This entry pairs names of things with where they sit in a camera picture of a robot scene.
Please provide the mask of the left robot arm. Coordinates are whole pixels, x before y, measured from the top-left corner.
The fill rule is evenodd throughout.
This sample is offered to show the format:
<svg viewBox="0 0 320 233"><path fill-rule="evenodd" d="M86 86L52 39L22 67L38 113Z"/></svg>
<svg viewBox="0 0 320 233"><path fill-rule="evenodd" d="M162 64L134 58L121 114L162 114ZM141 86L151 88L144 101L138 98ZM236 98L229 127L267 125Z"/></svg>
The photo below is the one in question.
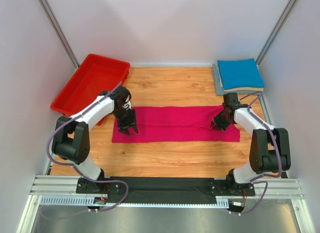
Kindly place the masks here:
<svg viewBox="0 0 320 233"><path fill-rule="evenodd" d="M118 84L111 91L102 91L87 107L72 116L61 116L47 143L47 154L64 160L80 174L76 192L106 194L110 183L104 171L90 157L90 131L105 116L113 115L119 133L138 133L136 111L131 106L130 91Z"/></svg>

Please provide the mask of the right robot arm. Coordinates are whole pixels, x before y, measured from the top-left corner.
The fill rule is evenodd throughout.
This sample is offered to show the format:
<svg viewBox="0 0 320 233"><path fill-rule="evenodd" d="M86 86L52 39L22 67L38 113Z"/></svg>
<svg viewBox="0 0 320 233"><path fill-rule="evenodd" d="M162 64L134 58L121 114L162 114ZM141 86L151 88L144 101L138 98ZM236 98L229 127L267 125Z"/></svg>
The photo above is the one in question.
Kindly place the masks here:
<svg viewBox="0 0 320 233"><path fill-rule="evenodd" d="M226 175L227 191L251 188L259 179L279 178L290 169L289 133L285 128L264 121L250 104L241 103L237 93L224 94L222 106L222 111L211 121L212 129L226 131L229 126L238 124L251 136L249 160Z"/></svg>

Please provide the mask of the magenta t shirt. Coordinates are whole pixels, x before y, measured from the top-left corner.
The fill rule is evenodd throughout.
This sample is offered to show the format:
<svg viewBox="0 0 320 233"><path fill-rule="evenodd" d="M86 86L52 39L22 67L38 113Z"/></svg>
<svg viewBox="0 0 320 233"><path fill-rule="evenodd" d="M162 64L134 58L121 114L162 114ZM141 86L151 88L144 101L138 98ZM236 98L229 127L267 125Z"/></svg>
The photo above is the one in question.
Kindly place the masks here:
<svg viewBox="0 0 320 233"><path fill-rule="evenodd" d="M223 109L218 106L136 106L138 133L118 131L114 123L113 143L153 142L239 142L240 130L233 124L225 131L211 128L212 119Z"/></svg>

